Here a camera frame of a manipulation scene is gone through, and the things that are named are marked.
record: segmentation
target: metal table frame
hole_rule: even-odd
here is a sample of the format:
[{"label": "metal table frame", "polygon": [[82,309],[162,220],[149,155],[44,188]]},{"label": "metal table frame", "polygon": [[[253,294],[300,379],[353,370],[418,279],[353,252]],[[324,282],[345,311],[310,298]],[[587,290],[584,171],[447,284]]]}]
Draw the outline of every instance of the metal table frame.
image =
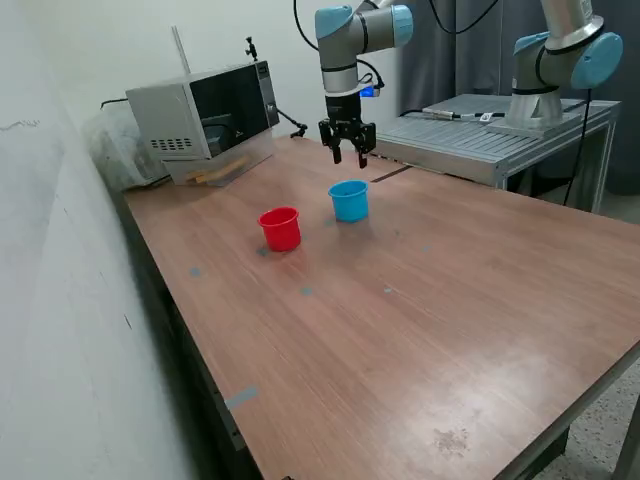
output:
[{"label": "metal table frame", "polygon": [[[431,108],[456,113],[505,112],[510,101],[504,96],[460,95]],[[581,103],[562,102],[565,108]],[[584,114],[584,108],[573,112]],[[620,102],[591,102],[582,168],[571,201],[580,210],[600,210],[619,110]],[[582,124],[569,126],[550,138],[527,138],[492,133],[479,122],[431,120],[412,113],[378,127],[373,154],[506,189],[511,176],[575,144],[581,133]]]}]

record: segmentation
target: cable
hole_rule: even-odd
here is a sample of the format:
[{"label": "cable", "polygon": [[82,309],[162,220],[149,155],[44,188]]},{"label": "cable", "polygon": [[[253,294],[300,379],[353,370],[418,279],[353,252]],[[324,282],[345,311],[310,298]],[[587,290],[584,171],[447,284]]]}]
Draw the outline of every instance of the cable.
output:
[{"label": "cable", "polygon": [[102,110],[104,106],[109,103],[120,103],[120,102],[128,102],[128,101],[129,101],[128,98],[116,98],[115,100],[105,100],[100,104],[100,110]]},{"label": "cable", "polygon": [[282,115],[284,118],[289,120],[293,125],[295,125],[299,129],[297,132],[293,132],[290,135],[291,138],[293,138],[293,137],[300,137],[300,138],[304,137],[304,134],[306,133],[307,129],[309,128],[307,125],[305,125],[304,123],[296,122],[293,118],[291,118],[289,115],[284,113],[278,107],[276,107],[276,110],[278,111],[278,113],[280,115]]},{"label": "cable", "polygon": [[567,193],[564,196],[563,206],[567,206],[567,202],[569,201],[569,195],[571,194],[571,187],[573,187],[573,181],[576,179],[576,175],[578,174],[578,168],[580,167],[580,163],[582,160],[582,149],[584,147],[584,139],[587,136],[587,123],[589,122],[589,106],[591,105],[591,89],[587,90],[587,106],[584,109],[584,120],[582,121],[582,134],[580,135],[580,143],[578,144],[578,154],[576,155],[576,161],[573,164],[573,173],[571,174],[571,181],[569,182],[569,187],[567,188]]},{"label": "cable", "polygon": [[[411,110],[405,110],[404,112],[402,112],[400,114],[401,117],[404,117],[405,115],[408,115],[410,113],[426,113],[429,114],[431,112],[425,112],[424,110],[416,110],[416,109],[411,109]],[[483,115],[485,115],[485,113],[455,113],[455,112],[446,112],[447,114],[451,115],[451,119],[453,120],[459,120],[463,117],[475,117],[475,118],[480,118]],[[504,118],[505,117],[505,113],[504,112],[493,112],[492,113],[492,117],[493,118]]]},{"label": "cable", "polygon": [[[318,47],[316,47],[313,43],[311,43],[311,40],[309,40],[309,38],[307,38],[307,36],[304,34],[304,31],[302,30],[302,26],[300,25],[300,19],[298,18],[298,0],[293,0],[293,18],[296,21],[296,27],[298,27],[298,32],[300,32],[300,36],[302,37],[302,39],[307,43],[307,45],[309,45],[311,48],[313,48],[317,52]],[[382,75],[380,75],[380,72],[378,72],[378,70],[373,65],[371,65],[369,62],[365,62],[364,60],[360,60],[359,58],[357,59],[357,62],[368,67],[376,76],[377,84],[375,85],[375,88],[377,88],[378,90],[384,88]]]},{"label": "cable", "polygon": [[371,80],[373,80],[373,73],[367,72],[358,80],[358,83],[369,83]]},{"label": "cable", "polygon": [[433,11],[433,16],[436,17],[436,22],[437,22],[438,26],[443,31],[447,32],[449,35],[460,35],[461,33],[465,33],[467,31],[471,30],[478,23],[480,23],[480,21],[489,14],[489,12],[493,9],[493,7],[495,7],[498,4],[499,1],[500,0],[493,0],[493,3],[491,3],[491,5],[489,5],[489,7],[482,13],[482,15],[480,15],[476,20],[474,20],[471,23],[471,25],[469,25],[467,28],[463,28],[459,32],[456,32],[455,30],[449,30],[448,28],[446,28],[442,24],[442,21],[440,20],[440,16],[438,15],[438,11],[436,10],[436,6],[434,5],[433,0],[429,0],[429,5],[431,5],[431,10]]}]

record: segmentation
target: plastic bag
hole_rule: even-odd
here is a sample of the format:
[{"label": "plastic bag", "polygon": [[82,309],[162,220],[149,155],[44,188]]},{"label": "plastic bag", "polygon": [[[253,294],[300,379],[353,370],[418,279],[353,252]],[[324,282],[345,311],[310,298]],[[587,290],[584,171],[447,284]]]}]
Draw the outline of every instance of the plastic bag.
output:
[{"label": "plastic bag", "polygon": [[168,175],[162,162],[147,153],[128,102],[111,103],[82,129],[89,155],[105,182],[123,191]]}]

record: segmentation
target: floor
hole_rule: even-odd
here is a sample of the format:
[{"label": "floor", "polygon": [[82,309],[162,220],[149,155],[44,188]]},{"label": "floor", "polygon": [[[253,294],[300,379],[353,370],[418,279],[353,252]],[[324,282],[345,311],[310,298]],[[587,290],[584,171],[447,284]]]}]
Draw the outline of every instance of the floor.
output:
[{"label": "floor", "polygon": [[[563,192],[552,192],[559,198]],[[640,224],[640,196],[605,194],[602,215]],[[536,480],[608,480],[615,469],[626,429],[640,392],[640,362],[571,426],[566,454]]]}]

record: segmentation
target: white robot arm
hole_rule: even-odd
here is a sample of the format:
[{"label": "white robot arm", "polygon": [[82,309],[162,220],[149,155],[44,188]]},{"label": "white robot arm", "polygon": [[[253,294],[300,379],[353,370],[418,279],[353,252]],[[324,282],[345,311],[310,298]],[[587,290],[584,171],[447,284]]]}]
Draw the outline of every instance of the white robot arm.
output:
[{"label": "white robot arm", "polygon": [[[606,81],[622,57],[622,39],[604,33],[591,0],[540,0],[549,31],[518,40],[508,124],[528,128],[561,122],[557,90],[591,89]],[[361,120],[357,56],[405,45],[413,35],[411,11],[393,0],[364,0],[316,12],[315,26],[328,118],[319,123],[322,143],[340,163],[340,141],[350,140],[360,158],[375,148],[375,124]]]}]

